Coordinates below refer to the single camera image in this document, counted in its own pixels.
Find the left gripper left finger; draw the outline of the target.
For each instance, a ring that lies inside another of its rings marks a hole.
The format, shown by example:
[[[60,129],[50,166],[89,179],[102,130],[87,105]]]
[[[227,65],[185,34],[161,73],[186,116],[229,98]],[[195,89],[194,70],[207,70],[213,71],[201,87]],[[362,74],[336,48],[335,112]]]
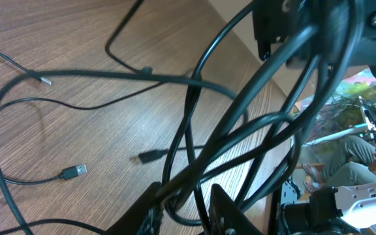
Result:
[[[103,235],[159,235],[163,207],[155,201],[161,183],[153,182]]]

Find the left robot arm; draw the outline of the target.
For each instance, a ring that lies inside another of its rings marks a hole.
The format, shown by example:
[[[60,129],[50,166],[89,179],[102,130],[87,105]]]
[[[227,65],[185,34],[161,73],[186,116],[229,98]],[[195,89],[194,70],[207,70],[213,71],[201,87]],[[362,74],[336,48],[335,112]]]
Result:
[[[194,155],[191,118],[201,89],[201,72],[210,54],[245,16],[254,17],[264,64],[234,96],[198,157]],[[252,161],[233,205],[244,212],[275,191],[292,174],[302,140],[314,116],[351,65],[376,62],[361,47],[373,38],[365,31],[363,1],[302,1],[297,9],[278,11],[274,2],[253,1],[214,38],[189,79],[184,116],[168,150],[161,182],[153,183],[109,234],[155,234],[164,212],[177,223],[213,229],[202,195],[203,182]],[[247,107],[282,64],[293,57],[306,65],[280,111],[249,120]]]

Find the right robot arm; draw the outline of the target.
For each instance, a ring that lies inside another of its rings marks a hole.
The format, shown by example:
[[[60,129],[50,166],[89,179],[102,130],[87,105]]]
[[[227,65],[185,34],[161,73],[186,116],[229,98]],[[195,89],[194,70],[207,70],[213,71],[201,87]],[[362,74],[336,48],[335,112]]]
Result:
[[[278,197],[272,234],[353,234],[376,225],[376,183],[320,189],[299,203],[287,181]]]

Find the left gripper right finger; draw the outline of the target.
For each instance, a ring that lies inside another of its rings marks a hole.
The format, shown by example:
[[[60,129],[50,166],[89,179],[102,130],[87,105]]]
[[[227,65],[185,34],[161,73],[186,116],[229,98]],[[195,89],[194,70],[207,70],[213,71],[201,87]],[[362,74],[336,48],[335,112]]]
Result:
[[[211,235],[263,235],[218,184],[211,187]]]

